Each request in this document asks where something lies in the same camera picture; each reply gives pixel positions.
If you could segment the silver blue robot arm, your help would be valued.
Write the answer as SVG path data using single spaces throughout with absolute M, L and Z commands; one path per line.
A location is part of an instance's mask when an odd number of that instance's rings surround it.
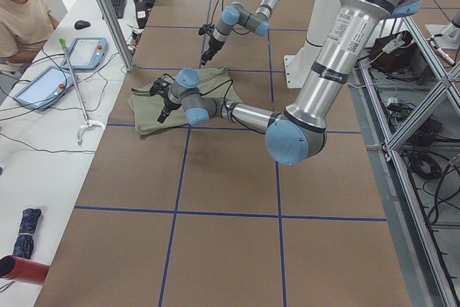
M 203 24 L 198 30 L 199 35 L 208 35 L 208 49 L 201 56 L 201 65 L 212 60 L 214 55 L 224 46 L 227 38 L 238 24 L 244 29 L 264 37 L 269 29 L 269 20 L 280 0 L 261 0 L 253 12 L 247 10 L 243 4 L 233 2 L 222 9 L 217 23 Z
M 155 81 L 151 94 L 162 97 L 164 106 L 158 122 L 176 109 L 187 122 L 198 125 L 214 117 L 253 129 L 265 135 L 272 158 L 295 165 L 317 155 L 325 146 L 326 115 L 346 84 L 364 46 L 379 22 L 416 13 L 421 0 L 338 0 L 339 8 L 319 53 L 305 76 L 296 100 L 276 113 L 233 102 L 207 98 L 198 88 L 198 74 L 182 69 L 173 82 Z

